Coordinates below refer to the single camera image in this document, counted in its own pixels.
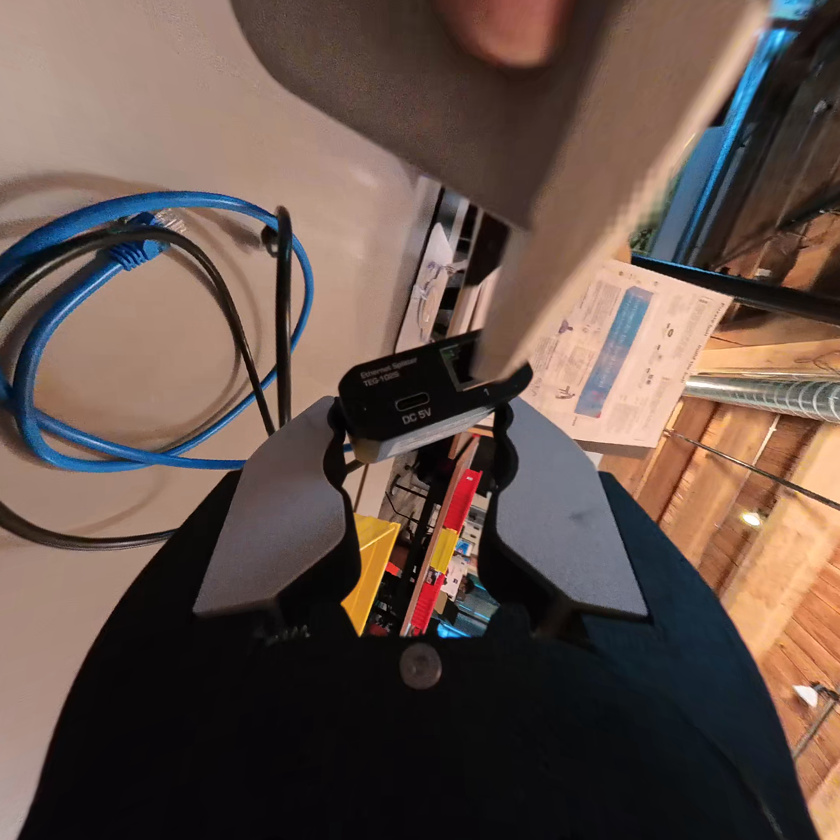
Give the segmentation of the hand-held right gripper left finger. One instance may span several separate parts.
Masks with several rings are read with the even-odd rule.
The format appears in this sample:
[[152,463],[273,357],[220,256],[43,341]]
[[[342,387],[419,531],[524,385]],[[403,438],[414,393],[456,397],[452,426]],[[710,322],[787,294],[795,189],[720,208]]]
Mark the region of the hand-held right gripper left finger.
[[199,617],[279,610],[308,617],[343,602],[361,577],[344,425],[323,397],[246,461],[193,605]]

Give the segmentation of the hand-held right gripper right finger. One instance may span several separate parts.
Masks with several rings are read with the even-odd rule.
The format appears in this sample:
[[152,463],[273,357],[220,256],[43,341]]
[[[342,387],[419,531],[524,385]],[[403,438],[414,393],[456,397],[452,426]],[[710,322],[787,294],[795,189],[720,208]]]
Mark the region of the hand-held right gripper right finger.
[[491,498],[478,575],[532,621],[579,613],[630,621],[648,606],[598,471],[573,439],[520,397],[497,409]]

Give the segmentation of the black ethernet splitter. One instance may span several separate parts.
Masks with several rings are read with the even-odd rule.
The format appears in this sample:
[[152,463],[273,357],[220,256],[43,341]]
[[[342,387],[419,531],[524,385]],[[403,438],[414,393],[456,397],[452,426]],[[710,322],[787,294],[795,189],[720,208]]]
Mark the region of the black ethernet splitter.
[[356,459],[378,463],[465,432],[530,383],[524,364],[503,381],[470,371],[480,331],[354,366],[339,383],[344,428]]

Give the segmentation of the person's left hand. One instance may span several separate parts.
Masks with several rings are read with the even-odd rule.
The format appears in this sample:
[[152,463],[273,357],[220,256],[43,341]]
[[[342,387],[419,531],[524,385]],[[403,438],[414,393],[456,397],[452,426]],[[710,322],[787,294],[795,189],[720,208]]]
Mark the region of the person's left hand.
[[438,17],[470,55],[495,67],[545,65],[562,44],[575,1],[434,1]]

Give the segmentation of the red storage bin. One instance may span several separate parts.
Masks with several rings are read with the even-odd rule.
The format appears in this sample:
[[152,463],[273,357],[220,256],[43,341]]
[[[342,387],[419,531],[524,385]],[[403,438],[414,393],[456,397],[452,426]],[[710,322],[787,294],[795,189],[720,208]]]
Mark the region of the red storage bin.
[[446,510],[411,619],[415,636],[426,632],[434,613],[442,613],[448,602],[455,602],[467,575],[478,538],[464,537],[462,531],[481,477],[481,472],[468,469]]

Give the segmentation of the yellow storage bin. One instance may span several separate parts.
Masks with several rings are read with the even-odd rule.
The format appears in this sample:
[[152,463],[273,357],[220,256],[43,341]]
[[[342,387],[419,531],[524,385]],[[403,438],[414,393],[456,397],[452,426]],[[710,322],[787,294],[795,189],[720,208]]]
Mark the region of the yellow storage bin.
[[359,513],[353,517],[360,547],[360,578],[342,606],[356,634],[362,636],[401,525]]

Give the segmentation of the printed instruction board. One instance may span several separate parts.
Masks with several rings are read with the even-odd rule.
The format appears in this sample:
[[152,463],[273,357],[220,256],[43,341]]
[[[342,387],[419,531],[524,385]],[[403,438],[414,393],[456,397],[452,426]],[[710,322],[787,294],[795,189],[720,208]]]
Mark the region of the printed instruction board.
[[521,398],[583,445],[655,448],[732,299],[610,259],[563,299]]

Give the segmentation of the white printed sheet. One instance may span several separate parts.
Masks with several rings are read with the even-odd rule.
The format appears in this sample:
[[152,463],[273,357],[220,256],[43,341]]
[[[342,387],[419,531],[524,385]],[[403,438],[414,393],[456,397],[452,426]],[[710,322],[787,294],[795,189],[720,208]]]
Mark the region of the white printed sheet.
[[395,352],[413,350],[431,343],[434,324],[449,279],[467,268],[468,260],[455,258],[444,226],[437,222],[430,231],[411,289]]

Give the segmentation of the metal column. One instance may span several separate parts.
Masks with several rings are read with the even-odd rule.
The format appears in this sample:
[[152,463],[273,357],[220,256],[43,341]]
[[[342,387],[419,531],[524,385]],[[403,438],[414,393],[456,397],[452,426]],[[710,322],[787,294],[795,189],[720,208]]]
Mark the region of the metal column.
[[637,233],[635,253],[688,265],[698,257],[714,216],[758,125],[770,79],[805,20],[823,2],[773,1],[731,96],[681,165],[661,210]]

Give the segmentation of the silver ceiling duct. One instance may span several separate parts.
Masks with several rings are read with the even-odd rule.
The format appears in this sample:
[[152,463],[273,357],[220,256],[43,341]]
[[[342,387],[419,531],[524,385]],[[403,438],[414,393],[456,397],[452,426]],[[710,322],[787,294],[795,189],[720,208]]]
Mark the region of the silver ceiling duct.
[[837,380],[695,374],[687,380],[683,395],[714,403],[756,408],[773,414],[839,424]]

